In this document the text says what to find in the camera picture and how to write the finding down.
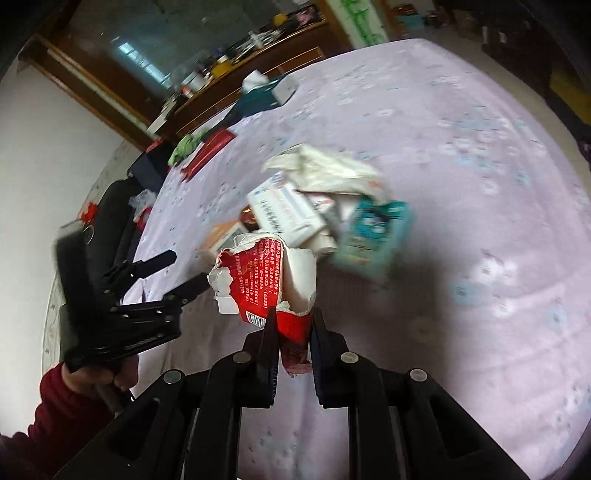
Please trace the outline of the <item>red sleeve forearm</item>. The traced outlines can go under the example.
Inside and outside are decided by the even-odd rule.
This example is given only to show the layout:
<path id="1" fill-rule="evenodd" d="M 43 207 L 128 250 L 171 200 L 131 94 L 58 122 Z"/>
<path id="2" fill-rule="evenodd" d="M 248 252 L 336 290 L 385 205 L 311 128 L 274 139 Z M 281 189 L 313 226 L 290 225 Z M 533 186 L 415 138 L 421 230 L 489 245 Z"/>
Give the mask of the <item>red sleeve forearm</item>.
<path id="1" fill-rule="evenodd" d="M 98 393 L 84 396 L 63 382 L 59 363 L 40 382 L 41 403 L 26 432 L 1 437 L 3 479 L 51 479 L 114 418 Z"/>

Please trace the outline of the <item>left hand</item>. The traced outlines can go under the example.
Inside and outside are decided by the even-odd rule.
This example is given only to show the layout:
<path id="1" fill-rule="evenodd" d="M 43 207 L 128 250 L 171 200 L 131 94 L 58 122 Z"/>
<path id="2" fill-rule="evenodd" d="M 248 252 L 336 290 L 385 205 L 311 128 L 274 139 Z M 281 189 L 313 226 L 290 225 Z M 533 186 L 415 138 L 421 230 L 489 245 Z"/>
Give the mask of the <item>left hand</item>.
<path id="1" fill-rule="evenodd" d="M 139 357 L 126 358 L 117 374 L 103 367 L 87 366 L 71 372 L 67 365 L 61 365 L 64 384 L 73 392 L 84 396 L 95 396 L 97 386 L 114 385 L 121 391 L 127 391 L 138 382 Z"/>

